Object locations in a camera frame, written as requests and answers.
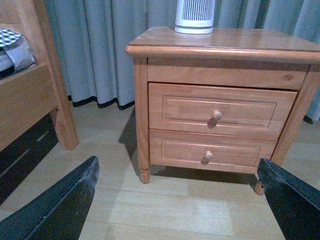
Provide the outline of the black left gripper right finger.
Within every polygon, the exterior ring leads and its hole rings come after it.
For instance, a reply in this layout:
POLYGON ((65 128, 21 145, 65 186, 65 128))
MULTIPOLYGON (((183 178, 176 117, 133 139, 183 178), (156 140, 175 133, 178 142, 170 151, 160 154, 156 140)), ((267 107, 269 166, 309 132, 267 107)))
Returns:
POLYGON ((320 191, 267 158, 257 168, 270 209, 287 240, 320 238, 320 191))

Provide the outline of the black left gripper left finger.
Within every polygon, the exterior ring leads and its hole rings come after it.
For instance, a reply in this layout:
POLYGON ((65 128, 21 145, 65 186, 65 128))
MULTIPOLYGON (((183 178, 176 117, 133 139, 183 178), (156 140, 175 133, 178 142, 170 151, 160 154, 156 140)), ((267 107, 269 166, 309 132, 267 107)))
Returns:
POLYGON ((100 172, 91 156, 0 222, 2 240, 77 240, 92 201, 100 172))

